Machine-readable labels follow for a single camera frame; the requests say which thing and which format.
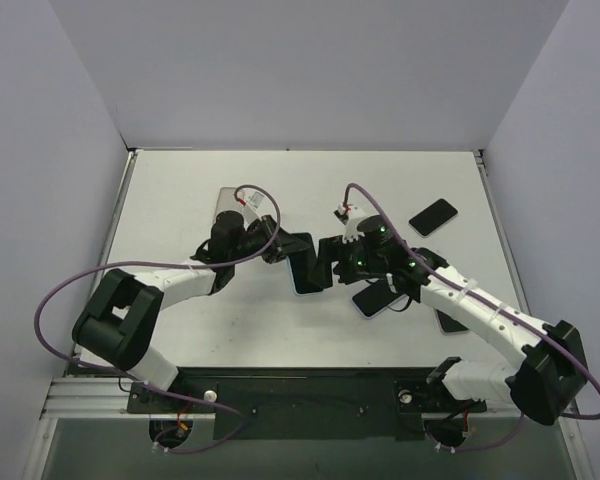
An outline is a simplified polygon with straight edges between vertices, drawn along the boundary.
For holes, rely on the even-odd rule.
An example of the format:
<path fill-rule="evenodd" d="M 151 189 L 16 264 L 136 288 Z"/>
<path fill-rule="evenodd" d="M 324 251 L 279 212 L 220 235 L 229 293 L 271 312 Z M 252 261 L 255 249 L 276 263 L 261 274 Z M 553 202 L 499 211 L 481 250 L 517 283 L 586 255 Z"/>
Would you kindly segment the beige phone case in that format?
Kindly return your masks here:
<path fill-rule="evenodd" d="M 244 200 L 245 193 L 239 191 L 237 195 L 234 195 L 235 190 L 235 187 L 222 187 L 219 190 L 213 214 L 213 222 L 216 222 L 220 214 L 225 211 L 238 212 L 241 216 L 244 216 L 242 201 Z"/>

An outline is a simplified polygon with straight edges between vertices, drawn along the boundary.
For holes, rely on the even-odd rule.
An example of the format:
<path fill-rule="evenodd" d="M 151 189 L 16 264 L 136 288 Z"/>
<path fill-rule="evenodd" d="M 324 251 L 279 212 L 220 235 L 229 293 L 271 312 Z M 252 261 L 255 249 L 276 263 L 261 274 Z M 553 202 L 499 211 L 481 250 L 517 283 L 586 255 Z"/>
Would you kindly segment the black phone from beige case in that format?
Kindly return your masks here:
<path fill-rule="evenodd" d="M 449 201 L 440 198 L 413 216 L 410 227 L 422 237 L 428 237 L 453 220 L 459 211 Z"/>

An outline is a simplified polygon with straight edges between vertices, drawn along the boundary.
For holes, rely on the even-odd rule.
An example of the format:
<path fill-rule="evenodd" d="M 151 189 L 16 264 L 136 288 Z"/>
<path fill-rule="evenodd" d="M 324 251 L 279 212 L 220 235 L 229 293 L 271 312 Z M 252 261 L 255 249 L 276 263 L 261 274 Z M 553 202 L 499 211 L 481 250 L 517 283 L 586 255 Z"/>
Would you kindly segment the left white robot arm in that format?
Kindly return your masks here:
<path fill-rule="evenodd" d="M 76 321 L 72 338 L 120 371 L 151 386 L 161 410 L 180 408 L 186 397 L 179 369 L 150 346 L 159 313 L 194 297 L 214 295 L 234 278 L 234 261 L 262 258 L 267 264 L 305 261 L 314 254 L 308 233 L 289 233 L 269 215 L 245 223 L 242 214 L 216 216 L 210 238 L 181 269 L 107 272 Z"/>

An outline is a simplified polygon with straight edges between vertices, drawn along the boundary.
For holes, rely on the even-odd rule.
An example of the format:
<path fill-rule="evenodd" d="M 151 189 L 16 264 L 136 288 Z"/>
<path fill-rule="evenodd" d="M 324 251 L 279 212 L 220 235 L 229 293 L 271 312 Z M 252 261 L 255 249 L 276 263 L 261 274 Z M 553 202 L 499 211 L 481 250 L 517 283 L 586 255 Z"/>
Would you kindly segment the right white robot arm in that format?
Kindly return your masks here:
<path fill-rule="evenodd" d="M 573 325 L 551 325 L 516 310 L 431 250 L 407 252 L 379 215 L 358 208 L 334 214 L 344 231 L 319 241 L 310 277 L 320 287 L 378 283 L 451 317 L 503 356 L 500 364 L 447 358 L 426 386 L 433 406 L 448 409 L 465 400 L 510 403 L 547 426 L 562 416 L 587 382 L 584 348 Z"/>

